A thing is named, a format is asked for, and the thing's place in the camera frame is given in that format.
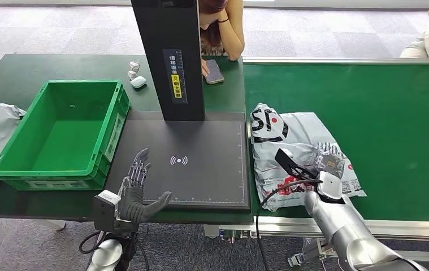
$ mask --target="label sticker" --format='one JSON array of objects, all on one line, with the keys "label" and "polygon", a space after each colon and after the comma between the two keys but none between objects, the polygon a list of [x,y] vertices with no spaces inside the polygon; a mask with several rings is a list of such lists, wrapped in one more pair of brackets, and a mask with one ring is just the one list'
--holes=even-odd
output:
[{"label": "label sticker", "polygon": [[171,82],[172,102],[176,104],[187,104],[186,84],[184,81],[183,56],[181,50],[163,49],[164,61],[168,79]]}]

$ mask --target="black vertical stand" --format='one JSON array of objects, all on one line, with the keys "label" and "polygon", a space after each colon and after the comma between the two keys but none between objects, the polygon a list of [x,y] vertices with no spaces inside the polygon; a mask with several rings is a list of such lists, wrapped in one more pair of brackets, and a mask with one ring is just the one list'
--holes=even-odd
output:
[{"label": "black vertical stand", "polygon": [[131,0],[164,120],[204,121],[196,0]]}]

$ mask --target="black cable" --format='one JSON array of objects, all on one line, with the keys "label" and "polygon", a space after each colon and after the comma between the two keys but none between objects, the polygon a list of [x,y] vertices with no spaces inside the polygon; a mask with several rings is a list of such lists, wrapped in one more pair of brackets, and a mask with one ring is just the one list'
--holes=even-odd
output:
[{"label": "black cable", "polygon": [[137,244],[141,250],[142,256],[144,257],[144,263],[146,265],[146,271],[149,271],[149,262],[148,262],[148,257],[146,256],[146,252],[144,251],[144,248],[142,247],[141,242],[137,242]]},{"label": "black cable", "polygon": [[269,271],[269,267],[267,266],[267,261],[266,261],[266,256],[264,255],[264,248],[262,247],[262,242],[261,242],[261,238],[259,237],[259,214],[261,212],[261,208],[264,206],[264,204],[266,204],[266,202],[275,194],[277,194],[279,191],[284,190],[286,188],[289,188],[291,186],[294,185],[300,185],[302,183],[322,183],[321,180],[303,180],[303,181],[297,181],[297,182],[291,182],[288,183],[287,185],[283,185],[280,188],[274,190],[271,194],[269,194],[262,202],[261,205],[259,205],[258,211],[256,213],[256,237],[257,237],[257,241],[258,241],[258,245],[259,245],[259,250],[261,250],[261,256],[262,256],[262,261],[264,263],[264,268],[266,269],[266,271]]},{"label": "black cable", "polygon": [[146,239],[146,237],[148,237],[149,234],[149,224],[147,224],[146,226],[146,234],[144,235],[144,237],[141,239],[141,241],[144,241],[144,239]]},{"label": "black cable", "polygon": [[105,240],[106,237],[106,233],[103,231],[103,234],[101,236],[101,239],[99,240],[98,243],[96,243],[93,248],[89,249],[89,250],[83,250],[83,245],[84,243],[86,243],[86,241],[90,240],[90,238],[92,238],[93,236],[99,235],[101,233],[101,231],[97,231],[94,233],[91,233],[90,235],[88,235],[86,238],[84,238],[81,243],[80,246],[78,247],[79,252],[81,252],[82,254],[90,254],[91,252],[95,251],[98,249],[99,245]]}]

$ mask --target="green plastic crate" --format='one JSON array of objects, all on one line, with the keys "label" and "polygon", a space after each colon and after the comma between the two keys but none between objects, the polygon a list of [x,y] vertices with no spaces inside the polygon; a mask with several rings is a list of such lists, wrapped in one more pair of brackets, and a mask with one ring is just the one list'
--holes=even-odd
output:
[{"label": "green plastic crate", "polygon": [[0,154],[18,190],[101,190],[129,110],[119,80],[48,81]]}]

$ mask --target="green table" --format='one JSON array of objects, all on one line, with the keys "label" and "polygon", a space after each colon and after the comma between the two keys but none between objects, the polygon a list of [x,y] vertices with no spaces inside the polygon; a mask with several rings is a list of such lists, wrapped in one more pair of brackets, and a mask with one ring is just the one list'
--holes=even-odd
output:
[{"label": "green table", "polygon": [[[373,234],[429,239],[429,60],[245,59],[244,78],[248,111],[263,102],[324,122],[368,195],[352,202]],[[262,234],[321,236],[303,208],[261,216]]]},{"label": "green table", "polygon": [[[138,75],[147,79],[139,91],[128,79],[129,62],[140,63]],[[204,86],[205,106],[214,111],[245,111],[242,61],[218,58],[224,83]],[[8,54],[0,60],[0,103],[27,110],[47,80],[120,79],[134,110],[160,111],[151,72],[143,55],[24,55]],[[72,221],[91,220],[92,198],[99,191],[16,191],[0,182],[0,217]],[[154,222],[246,223],[250,213],[202,211],[163,211]]]},{"label": "green table", "polygon": [[[148,86],[129,91],[136,110],[159,110],[143,56],[6,55],[0,102],[27,108],[48,79],[126,77],[141,62]],[[401,60],[218,59],[226,81],[204,89],[210,110],[249,113],[258,102],[278,112],[315,112],[349,155],[367,198],[353,203],[371,231],[386,238],[429,239],[429,62]],[[244,89],[242,70],[244,69]],[[251,178],[253,212],[259,202]],[[93,192],[18,192],[0,183],[0,217],[89,220]],[[160,222],[226,224],[253,231],[253,213],[164,211]],[[302,207],[262,212],[263,234],[320,236]]]}]

